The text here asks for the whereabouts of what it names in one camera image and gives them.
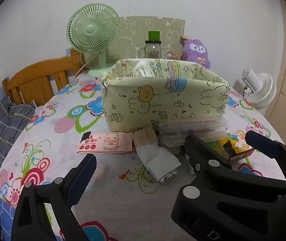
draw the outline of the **wooden chair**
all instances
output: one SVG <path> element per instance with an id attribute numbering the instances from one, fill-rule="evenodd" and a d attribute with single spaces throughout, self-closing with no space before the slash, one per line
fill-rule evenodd
<path id="1" fill-rule="evenodd" d="M 54 75 L 57 89 L 60 90 L 69 83 L 67 71 L 72 70 L 75 75 L 82 67 L 80 53 L 71 49 L 70 54 L 71 56 L 60 59 L 34 63 L 16 73 L 10 80 L 3 80 L 5 94 L 16 104 L 22 104 L 24 99 L 26 104 L 34 100 L 37 106 L 44 105 L 54 96 L 49 75 Z"/>

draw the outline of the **green fan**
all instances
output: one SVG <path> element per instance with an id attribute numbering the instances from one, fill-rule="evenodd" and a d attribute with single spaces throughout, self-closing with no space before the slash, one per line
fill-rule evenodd
<path id="1" fill-rule="evenodd" d="M 90 67 L 89 76 L 102 76 L 113 64 L 106 64 L 106 50 L 120 28 L 115 10 L 102 3 L 91 3 L 77 10 L 67 25 L 67 39 L 81 53 L 98 53 L 99 65 Z"/>

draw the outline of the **yellow bow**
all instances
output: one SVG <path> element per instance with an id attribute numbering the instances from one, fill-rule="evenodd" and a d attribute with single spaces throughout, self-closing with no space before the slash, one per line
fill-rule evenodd
<path id="1" fill-rule="evenodd" d="M 205 61 L 206 61 L 206 59 L 202 58 L 202 57 L 198 57 L 197 59 L 200 61 L 200 63 L 205 63 Z"/>

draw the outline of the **purple plush toy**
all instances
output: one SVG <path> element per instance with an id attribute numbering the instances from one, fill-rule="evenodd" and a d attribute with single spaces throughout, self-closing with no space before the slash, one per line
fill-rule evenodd
<path id="1" fill-rule="evenodd" d="M 207 58 L 207 50 L 201 41 L 197 39 L 184 41 L 183 55 L 189 62 L 197 62 L 207 69 L 211 67 L 211 63 Z"/>

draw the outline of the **fan center hub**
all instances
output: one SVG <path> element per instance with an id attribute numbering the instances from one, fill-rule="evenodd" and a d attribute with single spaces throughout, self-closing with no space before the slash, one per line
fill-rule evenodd
<path id="1" fill-rule="evenodd" d="M 84 33 L 87 35 L 91 35 L 93 34 L 95 31 L 97 30 L 97 26 L 95 23 L 90 23 L 89 25 L 87 25 L 84 29 Z"/>

